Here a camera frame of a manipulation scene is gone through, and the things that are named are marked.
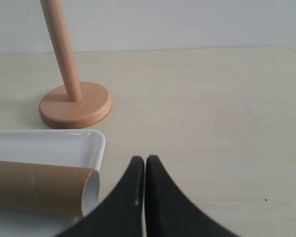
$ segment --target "round wooden base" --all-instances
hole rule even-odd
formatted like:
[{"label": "round wooden base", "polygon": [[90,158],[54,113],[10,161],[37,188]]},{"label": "round wooden base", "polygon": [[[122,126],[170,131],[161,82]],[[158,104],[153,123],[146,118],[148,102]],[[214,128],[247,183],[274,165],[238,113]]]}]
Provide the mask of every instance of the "round wooden base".
[{"label": "round wooden base", "polygon": [[81,82],[82,99],[70,102],[65,86],[60,86],[41,100],[39,113],[43,122],[52,128],[82,128],[104,118],[112,107],[109,91],[102,85]]}]

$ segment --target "cardboard tube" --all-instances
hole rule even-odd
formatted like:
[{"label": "cardboard tube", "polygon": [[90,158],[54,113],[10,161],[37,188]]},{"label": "cardboard tube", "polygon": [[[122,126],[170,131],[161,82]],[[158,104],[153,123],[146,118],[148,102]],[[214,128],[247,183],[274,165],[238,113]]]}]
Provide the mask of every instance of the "cardboard tube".
[{"label": "cardboard tube", "polygon": [[86,216],[98,191],[95,169],[0,161],[0,206]]}]

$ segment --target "white wall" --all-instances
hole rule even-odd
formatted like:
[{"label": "white wall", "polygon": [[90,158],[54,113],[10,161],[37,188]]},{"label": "white wall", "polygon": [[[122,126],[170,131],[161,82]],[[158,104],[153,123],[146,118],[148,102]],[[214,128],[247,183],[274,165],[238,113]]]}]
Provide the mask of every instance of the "white wall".
[{"label": "white wall", "polygon": [[[296,0],[64,0],[75,52],[296,46]],[[52,52],[39,0],[0,0],[0,54]]]}]

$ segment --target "black object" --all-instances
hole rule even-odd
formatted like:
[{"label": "black object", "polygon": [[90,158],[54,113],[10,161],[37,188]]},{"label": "black object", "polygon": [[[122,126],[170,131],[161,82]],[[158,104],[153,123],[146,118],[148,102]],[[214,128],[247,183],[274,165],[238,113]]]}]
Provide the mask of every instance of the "black object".
[{"label": "black object", "polygon": [[[141,237],[144,173],[143,159],[132,157],[107,198],[56,237]],[[158,156],[147,159],[145,214],[147,237],[237,237],[180,191]]]},{"label": "black object", "polygon": [[133,157],[106,199],[57,237],[141,237],[145,164]]},{"label": "black object", "polygon": [[187,199],[158,156],[147,159],[145,214],[147,237],[236,237]]}]

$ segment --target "wooden pole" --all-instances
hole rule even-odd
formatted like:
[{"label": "wooden pole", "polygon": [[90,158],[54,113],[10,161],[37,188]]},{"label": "wooden pole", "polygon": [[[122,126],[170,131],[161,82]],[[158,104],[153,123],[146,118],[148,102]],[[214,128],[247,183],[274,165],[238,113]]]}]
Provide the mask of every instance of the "wooden pole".
[{"label": "wooden pole", "polygon": [[82,92],[66,27],[62,0],[40,0],[40,4],[68,99],[72,102],[80,101]]}]

